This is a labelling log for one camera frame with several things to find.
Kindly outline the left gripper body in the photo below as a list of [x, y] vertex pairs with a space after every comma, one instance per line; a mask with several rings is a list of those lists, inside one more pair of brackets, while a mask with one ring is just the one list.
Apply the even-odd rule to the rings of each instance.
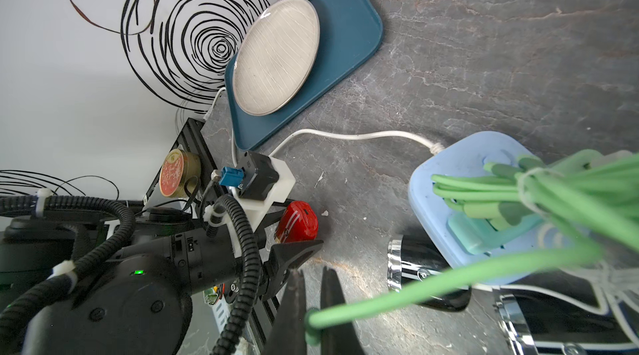
[[306, 240], [273, 245], [268, 260], [262, 265], [259, 299], [268, 300], [276, 296], [291, 273], [318, 253], [323, 244], [323, 240]]

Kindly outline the red round tin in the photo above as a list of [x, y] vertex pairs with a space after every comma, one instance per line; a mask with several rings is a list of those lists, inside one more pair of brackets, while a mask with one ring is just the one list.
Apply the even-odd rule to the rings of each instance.
[[201, 182], [201, 158], [179, 148], [171, 150], [161, 167], [159, 188], [166, 198], [188, 198]]

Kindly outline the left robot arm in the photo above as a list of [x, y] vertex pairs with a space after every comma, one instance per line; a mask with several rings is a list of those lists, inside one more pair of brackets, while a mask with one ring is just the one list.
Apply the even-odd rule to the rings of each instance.
[[95, 197], [13, 196], [4, 216], [41, 219], [56, 212], [96, 211], [119, 220], [94, 249], [75, 231], [69, 260], [1, 313], [4, 354], [175, 354], [186, 338], [192, 296], [224, 283], [238, 290], [215, 354], [233, 354], [259, 301], [272, 298], [322, 246], [319, 240], [274, 245], [268, 260], [247, 213], [229, 195], [216, 201], [217, 223], [133, 245], [133, 212]]

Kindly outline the red shaver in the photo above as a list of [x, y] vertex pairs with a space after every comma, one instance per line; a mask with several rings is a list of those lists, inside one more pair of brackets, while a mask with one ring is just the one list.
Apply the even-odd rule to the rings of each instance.
[[287, 207], [277, 226], [278, 244], [315, 240], [319, 222], [314, 210], [304, 201], [293, 201]]

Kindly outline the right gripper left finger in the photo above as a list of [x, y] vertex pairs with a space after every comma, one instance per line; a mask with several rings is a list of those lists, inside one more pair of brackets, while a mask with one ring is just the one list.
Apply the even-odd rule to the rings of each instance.
[[293, 271], [262, 354], [306, 355], [306, 281]]

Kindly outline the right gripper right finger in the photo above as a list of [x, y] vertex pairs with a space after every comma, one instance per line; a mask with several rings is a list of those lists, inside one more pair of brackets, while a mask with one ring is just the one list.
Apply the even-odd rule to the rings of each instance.
[[337, 309], [340, 313], [336, 313], [336, 317], [331, 318], [330, 325], [319, 329], [321, 354], [365, 354], [355, 331], [353, 319], [348, 319], [345, 316], [345, 306], [346, 301], [337, 272], [332, 268], [324, 267], [321, 280], [320, 310], [334, 312]]

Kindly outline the round grey plate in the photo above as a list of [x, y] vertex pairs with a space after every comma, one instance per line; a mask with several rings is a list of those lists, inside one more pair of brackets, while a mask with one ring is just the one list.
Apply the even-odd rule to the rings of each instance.
[[266, 8], [236, 55], [236, 104], [253, 116], [283, 108], [306, 82], [319, 45], [320, 19], [309, 0], [279, 0]]

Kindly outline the blue power strip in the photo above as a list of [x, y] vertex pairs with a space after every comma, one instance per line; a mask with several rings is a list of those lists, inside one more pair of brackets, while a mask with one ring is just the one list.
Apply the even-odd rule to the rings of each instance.
[[507, 184], [499, 183], [487, 167], [492, 164], [517, 167], [520, 157], [531, 154], [508, 135], [483, 131], [451, 145], [414, 171], [409, 181], [409, 203], [450, 267], [461, 268], [537, 250], [537, 233], [542, 223], [533, 231], [535, 248], [485, 255], [466, 253], [447, 226], [448, 218], [454, 212], [462, 212], [474, 219], [502, 217], [499, 215], [498, 200], [514, 200], [517, 193], [510, 190]]

